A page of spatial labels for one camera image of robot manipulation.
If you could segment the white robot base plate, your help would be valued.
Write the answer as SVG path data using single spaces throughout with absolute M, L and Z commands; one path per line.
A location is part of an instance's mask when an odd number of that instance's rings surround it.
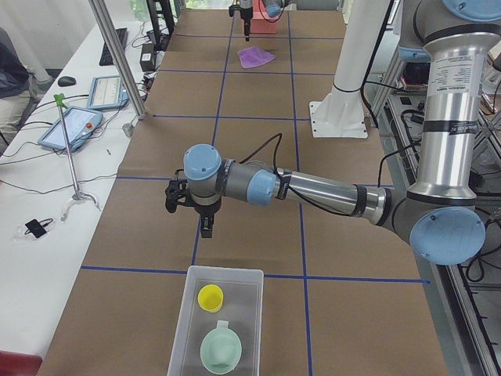
M 361 103 L 353 105 L 347 102 L 312 101 L 309 111 L 315 138 L 368 137 Z

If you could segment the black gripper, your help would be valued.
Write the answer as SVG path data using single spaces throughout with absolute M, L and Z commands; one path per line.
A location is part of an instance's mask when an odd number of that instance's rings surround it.
M 210 205 L 195 204 L 195 210 L 200 215 L 200 235 L 202 238 L 212 238 L 214 216 L 221 206 L 221 201 Z
M 241 19 L 243 20 L 243 33 L 245 41 L 250 41 L 251 34 L 251 8 L 241 9 Z

